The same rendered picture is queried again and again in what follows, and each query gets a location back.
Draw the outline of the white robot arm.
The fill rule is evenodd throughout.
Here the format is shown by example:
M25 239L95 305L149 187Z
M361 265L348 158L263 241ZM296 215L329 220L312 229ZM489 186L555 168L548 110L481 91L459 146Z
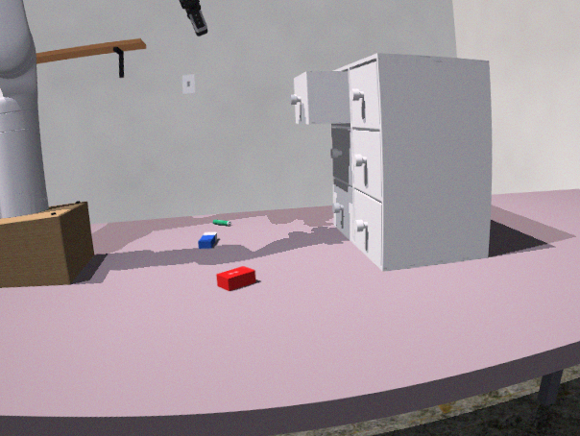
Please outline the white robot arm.
M0 219L47 209L36 47L23 0L0 0Z

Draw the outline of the red 9v battery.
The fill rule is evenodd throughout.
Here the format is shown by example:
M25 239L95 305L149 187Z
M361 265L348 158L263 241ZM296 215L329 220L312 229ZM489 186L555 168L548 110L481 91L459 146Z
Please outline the red 9v battery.
M231 291L255 283L255 270L243 266L216 274L216 277L218 287Z

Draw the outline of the white chest of drawers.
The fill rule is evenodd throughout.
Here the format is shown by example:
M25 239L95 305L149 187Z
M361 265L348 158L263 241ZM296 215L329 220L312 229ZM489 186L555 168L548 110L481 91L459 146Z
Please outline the white chest of drawers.
M330 124L380 129L382 197L353 186L353 240L382 272L488 258L492 204L489 61L377 53L379 122ZM339 127L345 126L345 127ZM381 266L355 243L354 191L382 202Z

